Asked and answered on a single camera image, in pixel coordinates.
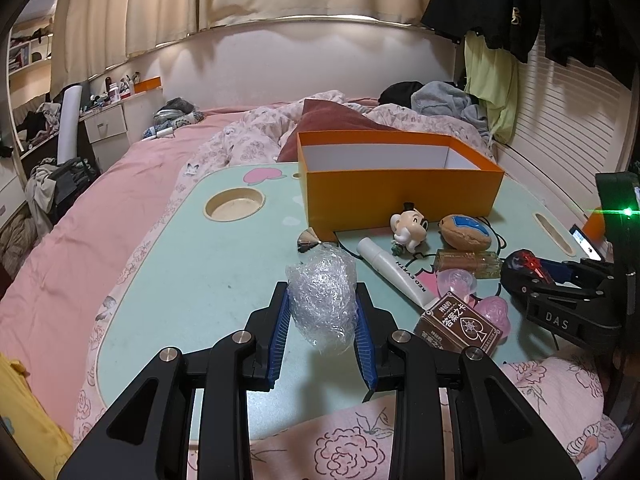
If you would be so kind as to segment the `pink translucent shell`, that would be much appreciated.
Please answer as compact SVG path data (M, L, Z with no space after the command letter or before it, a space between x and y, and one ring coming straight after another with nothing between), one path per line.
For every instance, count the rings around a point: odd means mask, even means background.
M474 310L500 330L500 342L508 338L511 331L511 322L509 320L509 307L506 300L499 296L486 297L474 306Z
M468 298L477 290L476 277L463 269L446 269L436 273L436 285L440 296L450 292L460 299Z

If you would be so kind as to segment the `white cosmetic tube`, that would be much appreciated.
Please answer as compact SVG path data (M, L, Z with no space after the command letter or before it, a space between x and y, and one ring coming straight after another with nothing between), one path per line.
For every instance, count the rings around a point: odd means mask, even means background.
M423 311L434 300L435 295L411 274L395 257L363 237L357 245L358 254L378 275L393 285L402 296L412 301Z

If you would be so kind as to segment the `orange bottle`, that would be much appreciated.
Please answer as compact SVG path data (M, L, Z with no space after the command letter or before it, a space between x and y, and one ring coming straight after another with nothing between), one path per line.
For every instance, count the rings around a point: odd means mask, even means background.
M582 232L593 243L601 243L605 238L605 218L600 207L593 209L582 227Z

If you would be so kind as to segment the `brown plush pouch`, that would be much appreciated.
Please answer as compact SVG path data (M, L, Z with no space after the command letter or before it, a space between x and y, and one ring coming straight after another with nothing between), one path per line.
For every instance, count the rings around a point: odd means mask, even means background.
M484 223L464 214L450 214L438 222L444 241L460 252L484 252L491 245L491 234Z

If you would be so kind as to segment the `clothes pile on bed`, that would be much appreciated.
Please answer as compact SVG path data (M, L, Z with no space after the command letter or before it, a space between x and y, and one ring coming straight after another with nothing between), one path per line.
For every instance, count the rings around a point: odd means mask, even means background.
M183 126L201 122L205 115L183 98L169 100L153 116L152 126L143 133L143 139L157 138L164 130L174 132Z

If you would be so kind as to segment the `grey hoodie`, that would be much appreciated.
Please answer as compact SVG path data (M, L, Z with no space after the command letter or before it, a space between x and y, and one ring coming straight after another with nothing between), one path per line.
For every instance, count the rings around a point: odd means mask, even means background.
M411 96L411 109L424 116L450 116L472 125L485 139L490 130L485 107L474 96L445 81L430 81Z

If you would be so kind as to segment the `white cartoon figurine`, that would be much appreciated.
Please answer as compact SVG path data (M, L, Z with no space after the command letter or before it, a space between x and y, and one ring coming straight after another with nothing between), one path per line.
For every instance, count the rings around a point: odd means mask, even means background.
M404 210L390 217L390 229L393 233L392 254L414 254L426 240L427 228L428 221L416 209L414 203L404 203Z

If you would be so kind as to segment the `small folding fan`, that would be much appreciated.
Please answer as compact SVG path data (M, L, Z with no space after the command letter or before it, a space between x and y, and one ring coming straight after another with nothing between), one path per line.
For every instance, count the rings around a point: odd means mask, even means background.
M320 244L321 240L316 232L314 232L313 228L307 228L306 230L303 230L303 232L299 234L296 242L297 251L300 254L309 252L312 248L315 248Z

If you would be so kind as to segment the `bubble wrap ball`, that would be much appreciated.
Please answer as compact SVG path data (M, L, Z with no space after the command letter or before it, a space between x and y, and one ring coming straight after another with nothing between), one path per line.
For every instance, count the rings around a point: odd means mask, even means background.
M355 259L342 248L320 244L285 274L292 319L304 339L326 356L344 353L357 323Z

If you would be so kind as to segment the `orange cardboard box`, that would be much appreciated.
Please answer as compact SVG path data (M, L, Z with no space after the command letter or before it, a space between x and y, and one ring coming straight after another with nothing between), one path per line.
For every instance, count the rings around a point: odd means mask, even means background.
M504 171L446 134L386 130L301 132L298 173L308 226L337 232L382 228L412 203L429 222L486 217Z

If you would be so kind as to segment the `floral pink duvet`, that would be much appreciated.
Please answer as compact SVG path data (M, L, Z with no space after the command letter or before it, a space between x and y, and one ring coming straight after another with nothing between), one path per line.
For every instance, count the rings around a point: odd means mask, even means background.
M395 104L375 105L369 100L349 101L336 90L280 106L260 106L243 113L238 120L213 133L181 168L173 196L183 198L204 177L226 167L268 165L278 155L303 114L305 100L343 104L380 125L410 132L454 136L488 158L493 158L488 141L467 122L450 116L424 116Z

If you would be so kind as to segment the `mint green lap table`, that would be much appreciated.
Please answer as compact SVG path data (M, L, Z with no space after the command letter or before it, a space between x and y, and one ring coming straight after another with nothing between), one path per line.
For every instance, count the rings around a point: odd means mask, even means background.
M244 177L257 168L277 169L284 177L257 188L266 202L256 214L232 222L205 218L206 200L228 188L246 186ZM183 353L213 347L240 330L250 312L268 306L277 282L286 281L288 266L304 261L297 252L299 234L307 227L297 164L239 166L216 171L193 191L157 237L111 317L96 360L96 386L111 405L153 356L166 347ZM544 215L570 244L568 256L540 226ZM562 261L584 253L536 197L504 177L488 221L506 241L501 255L526 248L536 256ZM389 310L398 327L412 332L420 312L367 263L356 260L358 281L366 283L375 306ZM510 304L512 333L494 359L520 362L555 352L546 330L523 321ZM247 396L252 439L332 414L361 403L367 387L354 350L336 356L320 353L292 322L286 338L282 370L268 393Z

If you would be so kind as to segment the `brown card box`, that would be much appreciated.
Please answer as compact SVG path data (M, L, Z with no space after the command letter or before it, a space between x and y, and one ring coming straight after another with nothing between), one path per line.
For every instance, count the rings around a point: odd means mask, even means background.
M491 356L502 338L497 326L462 299L448 292L434 300L420 316L413 333L439 350L461 353L477 347Z

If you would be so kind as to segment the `black garment pile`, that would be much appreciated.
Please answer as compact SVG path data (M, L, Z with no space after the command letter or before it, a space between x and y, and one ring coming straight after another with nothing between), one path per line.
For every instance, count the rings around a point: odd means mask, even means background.
M378 104L395 104L411 108L411 97L423 87L420 81L401 81L387 87L378 97Z

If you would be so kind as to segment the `white drawer cabinet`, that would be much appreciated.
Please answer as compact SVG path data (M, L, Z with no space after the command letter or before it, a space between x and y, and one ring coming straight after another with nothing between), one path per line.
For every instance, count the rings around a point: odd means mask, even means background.
M126 99L82 118L88 141L101 174L124 156L153 125L157 105L151 101Z

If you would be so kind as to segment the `dark red pillow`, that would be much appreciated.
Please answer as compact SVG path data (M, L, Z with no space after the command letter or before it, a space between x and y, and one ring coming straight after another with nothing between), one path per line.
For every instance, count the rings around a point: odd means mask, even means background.
M296 162L297 137L300 132L369 130L394 131L394 128L380 125L337 102L305 100L302 117L281 148L277 162Z

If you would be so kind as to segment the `lime green garment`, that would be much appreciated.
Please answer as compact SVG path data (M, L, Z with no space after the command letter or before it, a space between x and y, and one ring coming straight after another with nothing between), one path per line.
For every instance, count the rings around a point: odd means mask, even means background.
M509 143L518 111L518 60L503 49L489 49L485 38L468 32L464 40L465 92L486 110L491 137Z

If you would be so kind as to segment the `smartphone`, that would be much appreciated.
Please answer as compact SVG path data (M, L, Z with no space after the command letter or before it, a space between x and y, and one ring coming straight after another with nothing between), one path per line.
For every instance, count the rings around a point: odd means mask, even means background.
M596 261L604 260L596 246L592 244L592 241L584 232L582 232L577 224L573 224L570 228L570 235L574 238L574 241L580 246L580 248L582 248L582 251L589 259Z

